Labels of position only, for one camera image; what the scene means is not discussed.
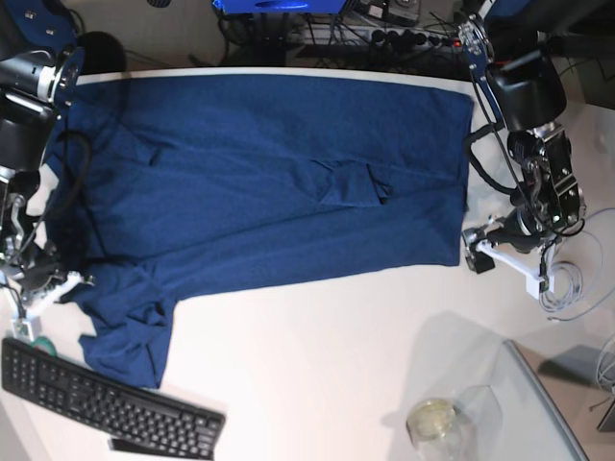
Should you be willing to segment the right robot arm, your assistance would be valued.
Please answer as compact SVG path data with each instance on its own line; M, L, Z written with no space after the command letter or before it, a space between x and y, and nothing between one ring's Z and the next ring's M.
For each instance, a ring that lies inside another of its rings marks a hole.
M40 317L77 285L53 243L37 231L66 205L27 211L40 185L39 170L58 122L72 103L85 51L73 15L60 1L1 4L1 288L12 307L14 337L33 343Z

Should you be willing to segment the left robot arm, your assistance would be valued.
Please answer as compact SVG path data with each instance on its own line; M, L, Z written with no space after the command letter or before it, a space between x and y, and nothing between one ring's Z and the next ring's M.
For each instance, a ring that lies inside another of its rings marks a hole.
M456 18L476 99L486 119L464 140L479 176L508 197L504 218L463 231L468 266L480 274L504 262L527 291L554 292L558 242L580 233L585 202L571 142L558 122L567 107L552 62L553 41L603 6L601 1L465 1Z

